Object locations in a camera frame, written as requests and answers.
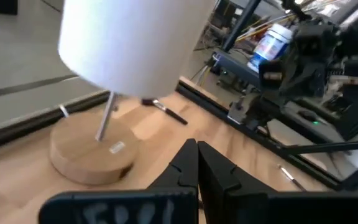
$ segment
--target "cable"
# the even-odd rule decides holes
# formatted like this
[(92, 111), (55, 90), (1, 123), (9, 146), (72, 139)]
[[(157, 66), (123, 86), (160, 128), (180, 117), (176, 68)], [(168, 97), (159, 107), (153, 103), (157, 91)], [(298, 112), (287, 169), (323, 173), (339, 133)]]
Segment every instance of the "cable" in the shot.
[(242, 49), (233, 49), (236, 52), (239, 52), (240, 54), (242, 54), (246, 59), (250, 59), (250, 55), (247, 55), (246, 53), (242, 52)]
[(47, 6), (51, 7), (53, 10), (62, 13), (60, 9), (56, 8), (55, 6), (51, 5), (49, 2), (46, 2), (45, 0), (41, 0), (43, 3), (45, 3)]
[(258, 19), (258, 21), (254, 22), (253, 24), (247, 26), (245, 29), (243, 29), (241, 32), (246, 31), (247, 29), (251, 28), (253, 25), (257, 24), (259, 21), (261, 21), (263, 19), (263, 17), (261, 17), (260, 19)]
[[(281, 19), (281, 20), (278, 21), (277, 23), (279, 23), (279, 22), (285, 22), (285, 21), (291, 19), (291, 17), (293, 17), (293, 16), (288, 16), (288, 17), (286, 17), (286, 18), (284, 18), (284, 19)], [(260, 26), (257, 26), (255, 29), (259, 29), (259, 28), (261, 28), (261, 27), (263, 27), (263, 28), (261, 28), (261, 29), (259, 29), (259, 30), (256, 30), (255, 32), (253, 32), (253, 33), (251, 33), (251, 34), (246, 34), (246, 35), (243, 34), (243, 35), (240, 35), (240, 36), (236, 39), (236, 42), (238, 42), (238, 41), (240, 41), (240, 40), (244, 40), (245, 38), (251, 37), (251, 36), (253, 36), (253, 35), (256, 35), (256, 34), (262, 32), (262, 31), (264, 31), (264, 30), (270, 28), (270, 26), (271, 26), (271, 25), (270, 25), (268, 22), (265, 22), (264, 24), (262, 24), (262, 25), (260, 25)]]
[(202, 48), (194, 49), (193, 51), (208, 50), (208, 49), (212, 49), (214, 47), (217, 47), (217, 46), (208, 46), (206, 48), (202, 47)]
[[(320, 4), (320, 5), (318, 5), (318, 6), (311, 7), (311, 8), (309, 8), (309, 9), (306, 9), (306, 10), (304, 10), (303, 12), (308, 12), (308, 11), (311, 11), (311, 10), (313, 10), (313, 9), (317, 9), (317, 8), (319, 8), (319, 7), (327, 6), (327, 5), (329, 5), (329, 4), (333, 4), (333, 3), (339, 2), (339, 1), (343, 1), (343, 0), (329, 1), (329, 2), (326, 2), (326, 3)], [(292, 16), (295, 16), (295, 15), (292, 14), (292, 13), (289, 13), (289, 14), (287, 14), (287, 15), (280, 16), (280, 17), (278, 17), (278, 18), (274, 18), (274, 19), (272, 19), (272, 20), (270, 20), (270, 21), (264, 22), (263, 24), (261, 24), (261, 25), (255, 27), (255, 30), (257, 30), (257, 29), (263, 27), (264, 25), (271, 24), (271, 23), (273, 23), (273, 22), (275, 22), (275, 21), (277, 21), (277, 20), (286, 19), (286, 18), (292, 17)], [(238, 41), (240, 38), (243, 38), (243, 37), (246, 36), (246, 35), (247, 35), (247, 34), (242, 34), (242, 35), (240, 35), (240, 36), (237, 38), (236, 41)]]
[(197, 74), (199, 74), (200, 71), (202, 71), (202, 69), (204, 68), (204, 66), (205, 66), (205, 64), (193, 75), (193, 77), (190, 79), (190, 81), (193, 80), (194, 77), (196, 77)]
[(271, 27), (271, 26), (267, 26), (267, 27), (265, 27), (265, 28), (262, 28), (262, 29), (259, 29), (259, 30), (255, 31), (255, 32), (253, 32), (253, 33), (250, 33), (250, 34), (248, 34), (248, 35), (245, 35), (245, 36), (243, 36), (243, 37), (237, 39), (236, 42), (241, 41), (241, 40), (244, 40), (245, 38), (248, 38), (248, 37), (252, 37), (253, 35), (257, 35), (258, 33), (261, 33), (261, 32), (267, 30), (267, 29), (270, 28), (270, 27)]
[(206, 44), (205, 44), (205, 36), (206, 36), (206, 34), (208, 33), (208, 31), (209, 31), (209, 26), (207, 27), (207, 29), (205, 30), (205, 33), (204, 33), (203, 37), (201, 38), (201, 43), (203, 44), (204, 49), (207, 48), (207, 46), (206, 46)]
[(229, 10), (229, 6), (230, 6), (230, 2), (227, 2), (227, 6), (226, 6), (226, 8), (224, 9), (224, 12), (223, 12), (224, 16), (226, 15), (227, 10)]
[(211, 67), (208, 67), (208, 69), (204, 72), (204, 74), (202, 74), (202, 76), (204, 76), (204, 77), (203, 77), (203, 80), (201, 81), (201, 84), (200, 84), (201, 87), (204, 85), (206, 77), (208, 77), (210, 71), (211, 71)]

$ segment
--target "wooden table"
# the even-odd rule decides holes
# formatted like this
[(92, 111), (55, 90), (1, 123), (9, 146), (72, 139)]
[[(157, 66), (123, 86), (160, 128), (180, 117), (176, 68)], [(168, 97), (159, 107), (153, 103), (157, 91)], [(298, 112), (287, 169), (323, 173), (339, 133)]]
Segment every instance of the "wooden table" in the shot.
[[(157, 108), (141, 106), (135, 98), (123, 99), (119, 103), (119, 111), (113, 117), (129, 125), (143, 143), (133, 169), (116, 184), (89, 187), (61, 176), (48, 159), (51, 127), (0, 147), (0, 223), (37, 223), (40, 206), (49, 197), (63, 191), (144, 189), (161, 174), (188, 138), (208, 142), (276, 190), (298, 190), (277, 169), (277, 164), (286, 167), (307, 190), (327, 190), (180, 94), (172, 93), (161, 102), (179, 112), (189, 124), (184, 126)], [(103, 107), (93, 108), (90, 112), (101, 114)]]

